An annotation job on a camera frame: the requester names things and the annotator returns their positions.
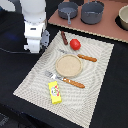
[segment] fork tines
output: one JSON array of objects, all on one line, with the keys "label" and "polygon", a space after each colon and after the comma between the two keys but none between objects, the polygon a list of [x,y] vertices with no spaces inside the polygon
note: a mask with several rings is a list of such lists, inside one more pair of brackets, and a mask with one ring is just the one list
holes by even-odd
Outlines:
[{"label": "fork tines", "polygon": [[51,72],[47,71],[47,70],[45,71],[45,75],[48,76],[48,77],[52,77],[53,76],[53,74]]}]

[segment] plate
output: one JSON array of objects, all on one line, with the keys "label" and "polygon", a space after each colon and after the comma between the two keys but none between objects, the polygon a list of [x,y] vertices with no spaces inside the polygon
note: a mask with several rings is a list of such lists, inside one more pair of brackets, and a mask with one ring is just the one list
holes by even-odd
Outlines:
[{"label": "plate", "polygon": [[83,68],[79,57],[72,54],[66,54],[56,61],[56,71],[63,77],[75,77]]}]

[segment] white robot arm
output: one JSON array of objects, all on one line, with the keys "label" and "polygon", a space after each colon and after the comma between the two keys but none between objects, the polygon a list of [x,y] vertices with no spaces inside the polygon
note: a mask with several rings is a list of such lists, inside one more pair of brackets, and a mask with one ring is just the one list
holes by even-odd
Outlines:
[{"label": "white robot arm", "polygon": [[1,0],[0,6],[5,10],[14,11],[16,9],[16,2],[20,2],[24,16],[24,36],[27,38],[28,44],[24,46],[24,49],[29,49],[31,53],[39,53],[42,45],[48,46],[49,43],[50,34],[45,30],[47,24],[46,2],[45,0]]}]

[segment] metal pot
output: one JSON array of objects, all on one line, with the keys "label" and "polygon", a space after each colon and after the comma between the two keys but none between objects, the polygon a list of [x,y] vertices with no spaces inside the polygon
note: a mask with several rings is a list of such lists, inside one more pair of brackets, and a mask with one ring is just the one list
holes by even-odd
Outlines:
[{"label": "metal pot", "polygon": [[58,5],[58,14],[61,18],[68,19],[68,24],[71,24],[71,18],[77,16],[78,5],[74,2],[62,2]]},{"label": "metal pot", "polygon": [[96,24],[101,21],[104,7],[95,2],[89,2],[84,4],[81,9],[81,20],[87,24]]}]

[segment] striped placemat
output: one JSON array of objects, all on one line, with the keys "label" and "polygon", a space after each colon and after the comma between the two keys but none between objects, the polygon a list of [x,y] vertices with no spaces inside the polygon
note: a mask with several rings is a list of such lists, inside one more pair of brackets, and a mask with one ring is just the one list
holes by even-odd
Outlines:
[{"label": "striped placemat", "polygon": [[[14,95],[88,128],[114,45],[67,32],[65,35],[68,42],[78,39],[81,42],[81,48],[78,51],[73,51],[70,45],[64,45],[59,31],[50,46],[15,90]],[[64,54],[59,52],[58,48],[97,58],[97,62],[81,59],[83,70],[72,80],[84,84],[84,89],[56,80],[62,103],[53,105],[48,83],[54,80],[45,76],[44,72],[49,70],[59,75],[55,70],[55,62]]]}]

